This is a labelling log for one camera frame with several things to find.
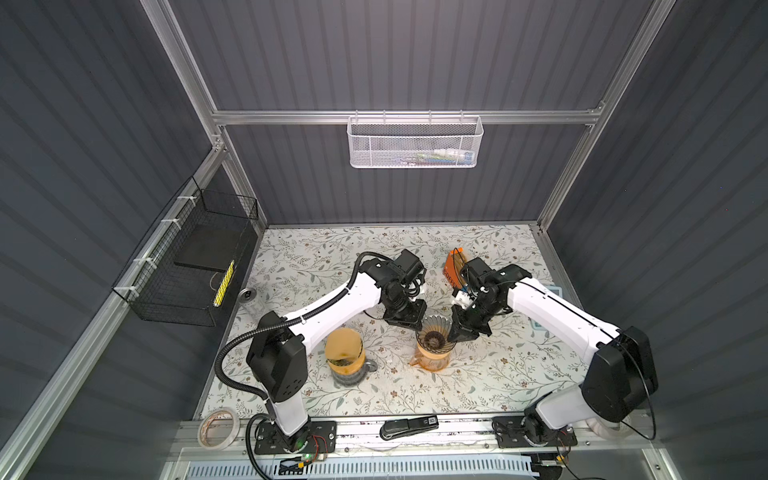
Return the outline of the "orange glass pitcher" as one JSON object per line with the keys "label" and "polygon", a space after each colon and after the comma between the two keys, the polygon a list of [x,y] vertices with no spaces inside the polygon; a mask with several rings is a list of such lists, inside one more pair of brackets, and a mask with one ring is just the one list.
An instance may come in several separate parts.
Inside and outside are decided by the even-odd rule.
{"label": "orange glass pitcher", "polygon": [[450,364],[450,360],[450,352],[436,354],[417,348],[409,361],[409,365],[430,372],[438,372],[445,369]]}

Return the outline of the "grey glass pitcher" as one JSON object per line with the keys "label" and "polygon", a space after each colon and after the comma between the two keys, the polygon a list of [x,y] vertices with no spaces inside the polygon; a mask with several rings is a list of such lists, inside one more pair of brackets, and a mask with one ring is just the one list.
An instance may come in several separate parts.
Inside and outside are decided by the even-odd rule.
{"label": "grey glass pitcher", "polygon": [[374,360],[364,360],[355,371],[343,373],[331,370],[334,382],[343,387],[352,387],[360,384],[370,373],[378,370],[378,364]]}

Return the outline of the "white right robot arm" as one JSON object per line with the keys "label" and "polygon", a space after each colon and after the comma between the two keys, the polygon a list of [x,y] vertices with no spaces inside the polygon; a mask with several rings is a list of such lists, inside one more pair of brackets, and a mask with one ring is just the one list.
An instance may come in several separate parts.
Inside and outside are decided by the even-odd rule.
{"label": "white right robot arm", "polygon": [[521,313],[568,345],[587,366],[583,381],[546,394],[525,411],[539,434],[601,418],[620,423],[658,390],[650,341],[641,330],[621,330],[553,294],[534,278],[454,292],[451,342],[491,334],[489,322],[504,309]]}

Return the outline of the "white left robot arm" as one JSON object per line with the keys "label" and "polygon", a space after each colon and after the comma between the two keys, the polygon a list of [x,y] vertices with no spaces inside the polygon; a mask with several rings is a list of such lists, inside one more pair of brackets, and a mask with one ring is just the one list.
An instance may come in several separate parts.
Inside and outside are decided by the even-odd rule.
{"label": "white left robot arm", "polygon": [[266,405],[278,431],[295,438],[308,430],[302,389],[308,378],[308,355],[332,332],[377,305],[383,320],[418,331],[426,303],[418,297],[426,268],[416,258],[366,260],[350,279],[319,300],[280,316],[270,311],[259,321],[269,332],[250,342],[246,363],[266,390]]}

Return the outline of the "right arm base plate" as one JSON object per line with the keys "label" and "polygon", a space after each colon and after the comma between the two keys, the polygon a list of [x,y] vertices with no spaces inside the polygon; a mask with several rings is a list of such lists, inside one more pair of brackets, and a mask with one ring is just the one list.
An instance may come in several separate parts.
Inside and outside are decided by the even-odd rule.
{"label": "right arm base plate", "polygon": [[499,448],[555,448],[578,444],[572,427],[553,430],[531,416],[496,416],[491,420],[491,428]]}

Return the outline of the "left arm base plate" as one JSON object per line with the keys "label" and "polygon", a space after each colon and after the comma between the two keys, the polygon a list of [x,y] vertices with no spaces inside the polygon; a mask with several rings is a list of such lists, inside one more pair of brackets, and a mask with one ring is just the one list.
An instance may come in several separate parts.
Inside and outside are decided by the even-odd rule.
{"label": "left arm base plate", "polygon": [[275,423],[262,422],[255,428],[254,453],[257,455],[334,453],[337,426],[335,421],[310,420],[297,433],[288,436]]}

